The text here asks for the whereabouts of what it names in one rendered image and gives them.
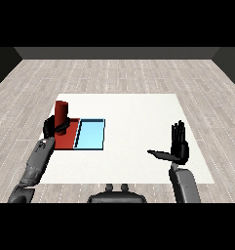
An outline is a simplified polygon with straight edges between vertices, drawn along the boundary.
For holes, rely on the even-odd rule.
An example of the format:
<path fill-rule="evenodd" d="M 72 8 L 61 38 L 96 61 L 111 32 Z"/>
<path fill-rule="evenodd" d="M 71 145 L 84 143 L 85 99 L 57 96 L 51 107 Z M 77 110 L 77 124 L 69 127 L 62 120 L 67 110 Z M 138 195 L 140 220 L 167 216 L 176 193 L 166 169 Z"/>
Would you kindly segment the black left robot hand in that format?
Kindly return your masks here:
<path fill-rule="evenodd" d="M 67 117 L 66 121 L 61 123 L 60 125 L 55 125 L 55 117 L 52 115 L 48 119 L 45 120 L 43 125 L 43 134 L 45 139 L 49 139 L 53 137 L 55 133 L 66 130 L 70 126 L 70 118 Z"/>

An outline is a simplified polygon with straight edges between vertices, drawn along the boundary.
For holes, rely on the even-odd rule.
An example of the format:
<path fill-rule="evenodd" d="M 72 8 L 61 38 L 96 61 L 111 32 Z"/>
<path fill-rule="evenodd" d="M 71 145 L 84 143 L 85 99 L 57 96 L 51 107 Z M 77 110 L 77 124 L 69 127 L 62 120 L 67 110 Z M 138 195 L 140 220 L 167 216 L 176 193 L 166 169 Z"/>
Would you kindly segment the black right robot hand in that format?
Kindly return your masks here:
<path fill-rule="evenodd" d="M 172 125 L 172 144 L 171 151 L 164 152 L 150 149 L 148 153 L 157 159 L 172 161 L 178 165 L 185 165 L 189 159 L 189 145 L 185 139 L 185 126 L 179 120 L 178 123 Z"/>

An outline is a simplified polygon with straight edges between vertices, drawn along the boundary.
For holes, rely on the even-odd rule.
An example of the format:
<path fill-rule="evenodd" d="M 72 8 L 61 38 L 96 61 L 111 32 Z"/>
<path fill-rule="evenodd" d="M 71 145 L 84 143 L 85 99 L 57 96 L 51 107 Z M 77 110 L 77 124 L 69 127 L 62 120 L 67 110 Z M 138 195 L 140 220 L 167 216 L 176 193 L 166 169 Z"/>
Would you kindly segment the red can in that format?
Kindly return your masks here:
<path fill-rule="evenodd" d="M 55 105 L 55 126 L 66 122 L 68 113 L 68 103 L 64 101 L 56 101 Z"/>

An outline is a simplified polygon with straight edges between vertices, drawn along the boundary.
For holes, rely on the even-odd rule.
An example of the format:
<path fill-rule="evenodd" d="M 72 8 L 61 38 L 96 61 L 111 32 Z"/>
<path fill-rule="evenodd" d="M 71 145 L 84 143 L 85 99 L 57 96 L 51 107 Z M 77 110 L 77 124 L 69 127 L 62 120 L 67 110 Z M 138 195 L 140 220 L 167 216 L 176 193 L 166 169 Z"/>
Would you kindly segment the red shallow open box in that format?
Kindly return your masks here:
<path fill-rule="evenodd" d="M 79 118 L 71 118 L 64 135 L 55 133 L 55 150 L 73 150 L 79 122 Z"/>

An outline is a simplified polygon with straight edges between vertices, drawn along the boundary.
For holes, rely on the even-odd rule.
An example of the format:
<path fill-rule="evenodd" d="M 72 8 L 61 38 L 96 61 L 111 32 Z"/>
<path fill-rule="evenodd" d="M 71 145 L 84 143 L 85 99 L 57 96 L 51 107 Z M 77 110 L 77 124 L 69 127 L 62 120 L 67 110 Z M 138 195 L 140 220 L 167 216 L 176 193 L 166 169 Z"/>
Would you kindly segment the light blue shallow open box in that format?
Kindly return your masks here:
<path fill-rule="evenodd" d="M 105 120 L 83 118 L 74 140 L 75 150 L 103 150 Z"/>

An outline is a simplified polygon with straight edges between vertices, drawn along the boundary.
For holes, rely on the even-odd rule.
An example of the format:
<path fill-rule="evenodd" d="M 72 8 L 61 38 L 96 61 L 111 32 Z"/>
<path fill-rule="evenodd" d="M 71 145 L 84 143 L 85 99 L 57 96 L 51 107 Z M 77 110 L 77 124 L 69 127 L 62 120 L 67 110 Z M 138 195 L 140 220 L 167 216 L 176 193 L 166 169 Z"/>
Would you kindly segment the dark grey robot body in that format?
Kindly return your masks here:
<path fill-rule="evenodd" d="M 114 191 L 113 184 L 107 184 L 105 191 L 91 195 L 88 203 L 146 203 L 146 199 L 141 194 L 130 192 L 127 184 L 122 184 L 120 191 Z"/>

